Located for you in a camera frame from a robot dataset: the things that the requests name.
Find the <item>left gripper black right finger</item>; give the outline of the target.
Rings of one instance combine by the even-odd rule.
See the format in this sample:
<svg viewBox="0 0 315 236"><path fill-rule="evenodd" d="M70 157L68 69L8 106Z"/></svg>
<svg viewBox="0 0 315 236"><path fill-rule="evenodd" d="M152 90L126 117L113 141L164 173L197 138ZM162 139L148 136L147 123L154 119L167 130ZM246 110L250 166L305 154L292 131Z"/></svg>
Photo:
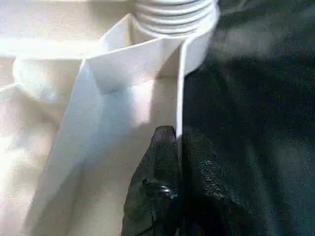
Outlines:
<svg viewBox="0 0 315 236"><path fill-rule="evenodd" d="M202 136L183 136L181 160L186 236L266 234L260 222L231 198L209 140Z"/></svg>

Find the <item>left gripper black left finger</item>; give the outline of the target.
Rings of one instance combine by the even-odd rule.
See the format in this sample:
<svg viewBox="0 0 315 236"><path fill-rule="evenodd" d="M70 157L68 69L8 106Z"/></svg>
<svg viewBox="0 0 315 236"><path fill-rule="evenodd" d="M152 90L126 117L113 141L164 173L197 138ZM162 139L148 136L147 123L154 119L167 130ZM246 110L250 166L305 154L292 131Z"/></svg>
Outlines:
<svg viewBox="0 0 315 236"><path fill-rule="evenodd" d="M132 175L124 204L122 235L176 235L182 220L179 185L174 128L159 126Z"/></svg>

